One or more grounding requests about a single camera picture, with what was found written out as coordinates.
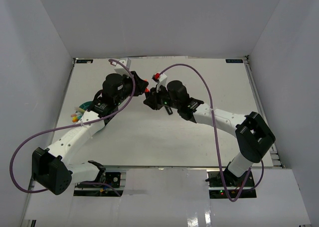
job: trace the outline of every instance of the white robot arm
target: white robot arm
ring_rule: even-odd
[[[120,60],[129,66],[129,59]],[[132,80],[127,71],[119,65],[115,66],[116,74],[110,74],[100,90],[83,114],[79,123],[97,120],[118,110],[132,92]],[[185,120],[213,126],[212,112],[203,101],[190,98],[186,87],[180,81],[171,81],[167,87],[165,74],[154,75],[156,87],[147,90],[148,82],[140,79],[132,71],[136,82],[134,96],[145,93],[144,104],[153,110],[162,107],[177,109]],[[275,137],[258,113],[249,115],[214,110],[216,127],[237,138],[240,152],[224,171],[228,180],[240,178],[253,163],[258,163],[275,141]],[[61,194],[71,183],[83,181],[104,182],[105,167],[95,161],[71,165],[70,160],[81,146],[96,132],[101,130],[111,118],[97,121],[69,130],[58,141],[45,150],[37,148],[32,155],[32,177],[35,181],[56,195]]]

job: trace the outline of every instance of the purple cable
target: purple cable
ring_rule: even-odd
[[[87,122],[84,122],[83,124],[84,125],[87,125],[87,124],[91,124],[91,123],[95,123],[97,121],[101,121],[101,120],[105,120],[109,117],[112,117],[116,114],[118,114],[119,112],[121,112],[129,103],[130,101],[132,100],[133,96],[134,96],[134,93],[135,93],[135,80],[134,80],[134,76],[131,74],[131,72],[129,71],[129,69],[122,63],[120,63],[119,61],[115,60],[115,59],[109,59],[109,62],[115,62],[119,65],[121,65],[130,75],[131,79],[132,79],[132,82],[133,82],[133,90],[132,90],[132,93],[131,93],[131,96],[129,97],[128,101],[123,105],[123,107],[121,107],[119,110],[117,110],[116,112],[110,114],[110,115],[107,115],[105,117],[102,117],[100,119],[96,119],[96,120],[93,120],[93,121],[87,121]],[[53,132],[53,131],[59,131],[59,130],[63,130],[63,129],[68,129],[68,128],[72,128],[72,127],[77,127],[77,126],[81,126],[81,124],[73,124],[73,125],[68,125],[68,126],[62,126],[62,127],[57,127],[57,128],[53,128],[53,129],[49,129],[49,130],[46,130],[46,131],[41,131],[29,138],[27,138],[26,140],[24,140],[18,147],[17,149],[14,151],[12,157],[11,157],[11,160],[10,160],[10,166],[9,166],[9,171],[10,171],[10,177],[11,177],[11,180],[13,182],[13,184],[15,185],[15,187],[17,187],[20,191],[22,192],[25,192],[25,193],[30,193],[30,194],[33,194],[33,193],[39,193],[39,192],[43,192],[43,191],[46,191],[47,189],[42,189],[42,190],[38,190],[38,191],[30,191],[30,190],[26,190],[24,188],[22,188],[18,182],[16,181],[15,177],[14,177],[14,174],[13,174],[13,162],[14,162],[14,159],[15,159],[15,156],[17,155],[17,153],[19,152],[19,150],[30,140],[34,139],[35,137],[37,136],[40,136],[40,135],[43,135],[43,134],[46,134],[46,133],[49,133],[49,132]],[[92,183],[92,185],[96,185],[96,184],[99,184],[99,185],[105,185],[105,183]]]
[[[218,167],[219,167],[219,172],[220,172],[220,177],[221,177],[221,182],[223,183],[223,187],[225,189],[225,193],[226,193],[226,196],[227,198],[231,201],[231,202],[235,202],[236,200],[238,200],[238,198],[240,197],[242,191],[243,191],[243,188],[246,184],[246,181],[248,179],[248,176],[249,176],[249,173],[251,171],[251,168],[248,169],[247,171],[247,174],[245,176],[245,179],[243,181],[243,184],[241,185],[241,187],[239,188],[239,191],[238,191],[238,194],[237,196],[232,199],[228,193],[228,190],[227,190],[227,186],[226,186],[226,182],[225,182],[225,177],[224,177],[224,173],[223,173],[223,167],[222,167],[222,164],[221,164],[221,157],[220,157],[220,151],[219,151],[219,144],[218,144],[218,136],[217,136],[217,128],[216,128],[216,120],[215,120],[215,113],[214,113],[214,109],[213,109],[213,98],[211,96],[211,93],[210,93],[210,90],[209,90],[209,87],[207,85],[207,83],[205,82],[204,78],[201,76],[201,74],[196,70],[194,69],[192,66],[188,65],[188,64],[173,64],[169,67],[167,67],[166,69],[164,69],[163,71],[161,71],[159,74],[161,75],[162,73],[164,73],[165,71],[167,71],[168,69],[172,68],[172,67],[175,67],[175,66],[186,66],[186,67],[189,67],[190,69],[192,69],[199,77],[200,79],[203,81],[206,89],[207,89],[207,92],[208,92],[208,96],[209,96],[209,100],[210,100],[210,108],[211,108],[211,115],[212,115],[212,120],[213,120],[213,127],[214,127],[214,135],[215,135],[215,143],[216,143],[216,151],[217,151],[217,159],[218,159]]]
[[[248,189],[248,190],[243,190],[243,192],[247,192],[247,191],[253,191],[257,188],[257,186],[259,186],[261,180],[263,179],[264,177],[264,170],[265,170],[265,166],[264,166],[264,162],[263,160],[260,161],[261,162],[261,175],[260,175],[260,178],[259,178],[259,181],[257,182],[256,185],[254,185],[254,187]]]
[[[83,181],[83,182],[81,182],[81,184],[83,184],[83,185],[103,185],[103,186],[107,186],[107,187],[111,188],[115,192],[115,194],[117,194],[119,197],[121,197],[121,195],[112,186],[110,186],[109,184],[106,184],[106,183]]]

